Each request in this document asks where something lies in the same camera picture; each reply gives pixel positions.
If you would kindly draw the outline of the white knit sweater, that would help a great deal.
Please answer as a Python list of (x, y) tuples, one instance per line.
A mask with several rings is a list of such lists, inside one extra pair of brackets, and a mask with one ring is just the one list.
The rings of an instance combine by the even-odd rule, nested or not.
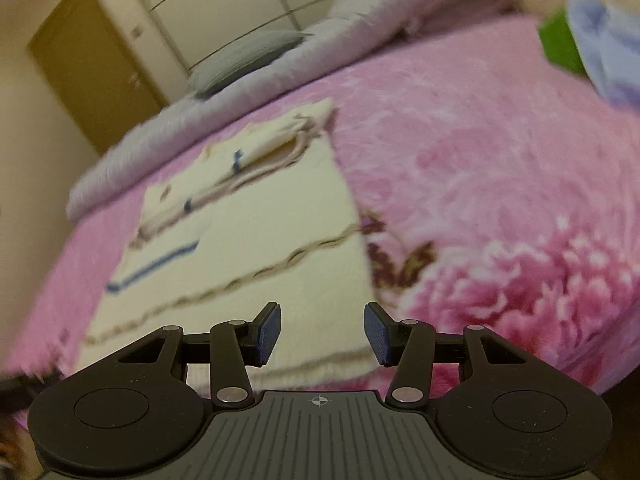
[(307, 388), (374, 370), (362, 311), (373, 299), (352, 193), (328, 133), (331, 99), (310, 102), (206, 145), (150, 186), (108, 279), (78, 368), (165, 325), (205, 333), (282, 310), (258, 389)]

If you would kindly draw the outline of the pink floral bed blanket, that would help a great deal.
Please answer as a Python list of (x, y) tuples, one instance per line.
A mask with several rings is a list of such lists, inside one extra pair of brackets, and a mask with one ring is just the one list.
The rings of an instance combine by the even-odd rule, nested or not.
[(639, 117), (552, 67), (534, 18), (394, 44), (248, 120), (327, 97), (381, 304), (597, 392), (638, 366)]

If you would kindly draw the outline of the grey textured pillow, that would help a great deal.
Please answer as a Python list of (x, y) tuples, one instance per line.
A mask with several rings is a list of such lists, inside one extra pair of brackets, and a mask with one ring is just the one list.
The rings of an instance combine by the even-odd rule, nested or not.
[(196, 66), (188, 85), (208, 99), (244, 76), (259, 70), (299, 46), (309, 34), (298, 30), (256, 30), (227, 44)]

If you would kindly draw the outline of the brown wooden door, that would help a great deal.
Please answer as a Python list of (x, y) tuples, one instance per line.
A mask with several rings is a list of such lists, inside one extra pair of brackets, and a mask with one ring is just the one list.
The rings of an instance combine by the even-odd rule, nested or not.
[(28, 50), (99, 154), (167, 104), (99, 0), (61, 0)]

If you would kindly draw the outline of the green knit garment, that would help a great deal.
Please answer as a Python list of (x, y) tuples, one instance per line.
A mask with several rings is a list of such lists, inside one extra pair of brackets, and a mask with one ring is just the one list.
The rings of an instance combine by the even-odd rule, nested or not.
[(548, 16), (538, 26), (538, 37), (544, 55), (552, 65), (581, 77), (588, 76), (565, 10)]

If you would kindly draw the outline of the light blue shirt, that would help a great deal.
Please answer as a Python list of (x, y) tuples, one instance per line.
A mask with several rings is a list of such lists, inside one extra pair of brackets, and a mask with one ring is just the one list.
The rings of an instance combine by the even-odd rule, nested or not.
[(566, 19), (600, 97), (638, 112), (639, 14), (604, 0), (566, 0)]

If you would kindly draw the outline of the striped grey folded quilt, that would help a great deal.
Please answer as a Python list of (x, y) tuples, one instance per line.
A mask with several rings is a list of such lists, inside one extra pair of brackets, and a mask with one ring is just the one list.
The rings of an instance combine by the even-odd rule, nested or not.
[(403, 32), (416, 38), (477, 23), (514, 0), (335, 0), (298, 47), (206, 100), (175, 102), (132, 128), (72, 187), (66, 217), (78, 221), (196, 141), (282, 94), (364, 58)]

